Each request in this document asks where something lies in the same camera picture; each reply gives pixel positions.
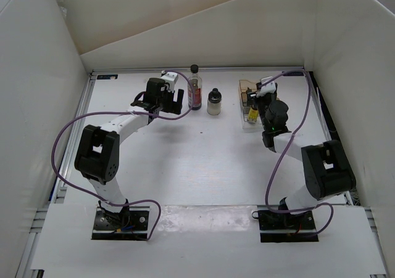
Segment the tall dark sauce bottle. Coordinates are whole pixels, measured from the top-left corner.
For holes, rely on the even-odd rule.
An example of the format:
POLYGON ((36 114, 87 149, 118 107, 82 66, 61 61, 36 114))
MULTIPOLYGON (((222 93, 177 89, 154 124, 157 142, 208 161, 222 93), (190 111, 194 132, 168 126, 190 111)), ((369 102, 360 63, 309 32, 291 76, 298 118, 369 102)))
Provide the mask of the tall dark sauce bottle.
POLYGON ((190 66, 191 76, 188 86, 188 106, 192 110, 199 110, 202 106, 202 79, 199 76, 199 67, 196 64, 190 66))

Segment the small yellow label bottle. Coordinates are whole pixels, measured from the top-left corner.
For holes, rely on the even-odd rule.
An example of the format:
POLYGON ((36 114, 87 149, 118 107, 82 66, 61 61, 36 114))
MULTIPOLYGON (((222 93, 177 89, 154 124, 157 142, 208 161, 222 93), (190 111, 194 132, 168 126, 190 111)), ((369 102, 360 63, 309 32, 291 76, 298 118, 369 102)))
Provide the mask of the small yellow label bottle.
POLYGON ((252 104, 247 115, 247 122, 251 124, 257 123, 258 115, 259 111, 257 106, 255 104, 252 104))

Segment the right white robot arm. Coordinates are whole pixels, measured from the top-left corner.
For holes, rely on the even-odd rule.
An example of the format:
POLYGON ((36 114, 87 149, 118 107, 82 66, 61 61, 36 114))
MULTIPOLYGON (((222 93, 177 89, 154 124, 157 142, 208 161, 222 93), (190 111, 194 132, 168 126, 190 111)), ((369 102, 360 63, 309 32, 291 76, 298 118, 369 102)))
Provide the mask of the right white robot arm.
POLYGON ((298 135, 307 115, 304 114, 300 126, 293 132, 288 130, 289 107, 277 98, 277 90, 253 92, 247 90, 247 100, 258 111, 263 124, 264 146, 280 157, 270 176, 265 192, 267 208, 277 213, 277 221, 283 228, 290 229, 299 222, 300 214, 311 211, 323 201, 356 187, 356 177, 339 140, 321 142, 310 141, 298 135), (278 208, 272 208, 268 196, 274 177, 285 156, 302 162, 304 185, 295 193, 280 201, 278 208))

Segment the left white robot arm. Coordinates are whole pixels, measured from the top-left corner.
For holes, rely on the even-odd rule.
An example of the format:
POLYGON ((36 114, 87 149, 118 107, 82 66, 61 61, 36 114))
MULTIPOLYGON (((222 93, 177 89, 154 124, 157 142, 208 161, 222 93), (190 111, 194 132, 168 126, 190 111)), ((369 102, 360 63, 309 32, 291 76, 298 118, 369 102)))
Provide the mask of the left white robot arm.
POLYGON ((119 170, 120 145, 158 118, 160 112, 181 113, 184 90, 178 90, 177 99, 173 99, 177 80, 174 72, 150 78, 146 90, 134 99, 126 115, 119 115, 101 126, 88 125, 83 129, 74 166, 93 186, 100 197, 101 210, 108 214, 108 222, 116 229, 124 228, 130 220, 124 205, 127 199, 115 178, 119 170))

